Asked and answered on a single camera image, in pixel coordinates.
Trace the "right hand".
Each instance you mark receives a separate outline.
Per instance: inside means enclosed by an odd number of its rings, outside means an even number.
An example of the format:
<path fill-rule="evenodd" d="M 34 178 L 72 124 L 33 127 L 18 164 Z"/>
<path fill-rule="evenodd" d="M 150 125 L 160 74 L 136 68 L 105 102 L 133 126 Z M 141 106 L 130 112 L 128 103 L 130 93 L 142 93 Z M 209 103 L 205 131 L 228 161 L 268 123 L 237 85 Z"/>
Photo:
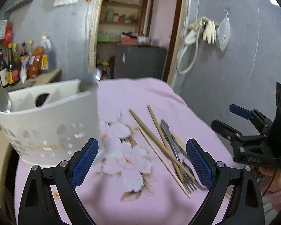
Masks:
<path fill-rule="evenodd" d="M 281 191 L 281 170 L 258 168 L 259 172 L 266 176 L 270 176 L 268 184 L 264 187 L 263 192 L 269 191 L 276 193 Z"/>

